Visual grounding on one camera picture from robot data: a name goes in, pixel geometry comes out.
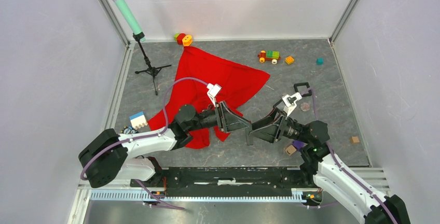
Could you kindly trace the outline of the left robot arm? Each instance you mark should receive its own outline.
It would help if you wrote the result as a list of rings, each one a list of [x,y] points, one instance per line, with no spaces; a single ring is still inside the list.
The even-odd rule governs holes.
[[[112,128],[102,131],[78,156],[83,166],[80,177],[92,188],[103,187],[114,179],[138,179],[154,187],[162,182],[163,172],[153,158],[139,159],[139,156],[183,148],[193,140],[192,131],[218,127],[230,133],[251,126],[250,121],[229,109],[224,101],[201,113],[186,104],[171,123],[155,131],[137,134],[118,134]]]

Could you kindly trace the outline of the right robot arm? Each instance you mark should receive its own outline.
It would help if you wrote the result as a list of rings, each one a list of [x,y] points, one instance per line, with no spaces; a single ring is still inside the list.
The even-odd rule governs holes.
[[[248,136],[273,143],[283,137],[305,143],[300,149],[303,164],[300,181],[328,192],[359,223],[410,223],[404,201],[396,194],[387,196],[355,174],[329,144],[327,124],[320,120],[308,124],[279,115],[267,116],[247,128]]]

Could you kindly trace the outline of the red garment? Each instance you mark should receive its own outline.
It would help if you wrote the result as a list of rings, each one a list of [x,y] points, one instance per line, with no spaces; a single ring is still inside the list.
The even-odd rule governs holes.
[[[269,78],[270,75],[262,70],[225,60],[196,47],[185,47],[170,99],[164,110],[150,118],[149,126],[157,130],[171,123],[185,104],[194,106],[198,113],[207,109],[212,103],[207,96],[209,83],[222,87],[216,100],[225,101],[232,111],[240,115],[238,107],[251,99]]]

